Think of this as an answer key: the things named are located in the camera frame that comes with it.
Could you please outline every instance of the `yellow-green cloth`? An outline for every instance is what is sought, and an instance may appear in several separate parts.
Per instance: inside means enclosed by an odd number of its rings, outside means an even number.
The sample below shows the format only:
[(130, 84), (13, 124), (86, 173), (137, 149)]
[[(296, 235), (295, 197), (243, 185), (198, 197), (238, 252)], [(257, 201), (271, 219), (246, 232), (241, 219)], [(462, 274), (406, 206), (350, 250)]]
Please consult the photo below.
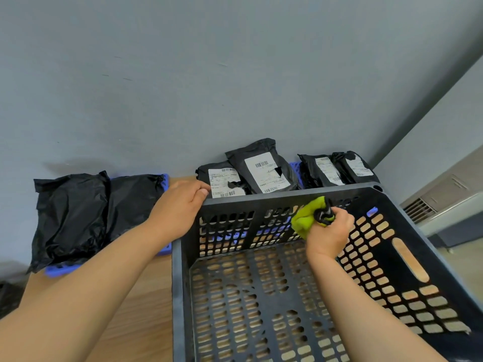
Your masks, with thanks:
[[(299, 212), (297, 212), (297, 214), (292, 218), (292, 228), (300, 235), (300, 237), (307, 240), (307, 234), (309, 233), (312, 224), (315, 222), (315, 219), (313, 218), (314, 211), (319, 208), (325, 209), (325, 207), (326, 198), (324, 196), (314, 199), (300, 209)], [(319, 223), (319, 225), (326, 227), (326, 225), (323, 223)]]

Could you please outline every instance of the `hand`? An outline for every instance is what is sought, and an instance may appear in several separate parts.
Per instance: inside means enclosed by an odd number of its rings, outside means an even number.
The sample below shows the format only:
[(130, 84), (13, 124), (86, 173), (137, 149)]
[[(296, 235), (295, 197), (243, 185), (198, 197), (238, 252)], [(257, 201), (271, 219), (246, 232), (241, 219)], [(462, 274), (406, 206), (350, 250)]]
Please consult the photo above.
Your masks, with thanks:
[(210, 190), (199, 180), (174, 183), (156, 202), (145, 224), (169, 241), (182, 237), (193, 225)]
[(354, 216), (345, 209), (332, 207), (335, 220), (327, 227), (315, 222), (307, 236), (307, 259), (309, 262), (317, 261), (321, 256), (335, 259), (345, 247), (349, 232), (354, 225)]

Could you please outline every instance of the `white label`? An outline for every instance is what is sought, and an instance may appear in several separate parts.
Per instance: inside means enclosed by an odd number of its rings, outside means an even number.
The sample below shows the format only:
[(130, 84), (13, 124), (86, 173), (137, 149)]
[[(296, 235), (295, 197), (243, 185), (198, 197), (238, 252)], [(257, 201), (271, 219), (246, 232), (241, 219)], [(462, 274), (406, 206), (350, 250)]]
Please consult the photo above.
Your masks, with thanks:
[(212, 197), (231, 197), (233, 195), (245, 195), (243, 188), (229, 188), (228, 182), (239, 182), (238, 172), (232, 167), (224, 169), (208, 169), (208, 177), (212, 188)]
[(327, 176), (327, 179), (333, 184), (344, 185), (341, 180), (341, 175), (339, 171), (335, 168), (334, 164), (330, 161), (328, 157), (317, 157), (315, 163), (319, 169)]
[(245, 164), (263, 193), (286, 188), (290, 182), (275, 171), (277, 164), (270, 152), (245, 159)]
[(374, 173), (370, 170), (367, 169), (364, 166), (364, 163), (362, 162), (362, 159), (355, 155), (355, 159), (349, 160), (345, 159), (347, 161), (347, 164), (351, 167), (351, 169), (354, 171), (354, 174), (357, 176), (371, 176), (374, 175)]

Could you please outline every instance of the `black plastic package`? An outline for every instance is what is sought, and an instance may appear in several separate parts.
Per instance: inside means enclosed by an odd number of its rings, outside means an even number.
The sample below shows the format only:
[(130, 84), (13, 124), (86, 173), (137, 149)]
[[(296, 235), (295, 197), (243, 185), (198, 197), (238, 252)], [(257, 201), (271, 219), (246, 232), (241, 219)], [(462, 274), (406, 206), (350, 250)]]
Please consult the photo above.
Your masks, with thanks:
[(306, 188), (346, 184), (328, 155), (300, 155), (300, 173)]
[(334, 152), (330, 158), (348, 183), (379, 182), (369, 164), (354, 151)]
[(86, 261), (101, 249), (106, 235), (108, 182), (105, 171), (34, 179), (39, 222), (28, 272), (37, 273), (64, 261)]
[(196, 178), (211, 186), (208, 198), (251, 194), (245, 180), (228, 161), (200, 166), (196, 170)]
[(164, 175), (144, 174), (111, 179), (105, 245), (146, 221), (164, 193)]
[(225, 154), (254, 194), (299, 189), (297, 175), (290, 164), (277, 153), (274, 139), (260, 139)]

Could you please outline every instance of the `person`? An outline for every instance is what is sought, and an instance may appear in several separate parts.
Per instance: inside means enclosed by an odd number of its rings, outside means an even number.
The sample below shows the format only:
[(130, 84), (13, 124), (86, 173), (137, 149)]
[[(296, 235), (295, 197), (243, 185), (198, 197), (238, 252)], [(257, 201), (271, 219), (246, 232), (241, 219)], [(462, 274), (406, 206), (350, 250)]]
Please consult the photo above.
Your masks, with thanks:
[[(0, 321), (3, 361), (84, 361), (149, 261), (192, 226), (210, 186), (171, 186), (143, 224)], [(373, 301), (335, 261), (354, 217), (333, 207), (335, 221), (313, 225), (307, 259), (351, 361), (443, 361), (429, 344)]]

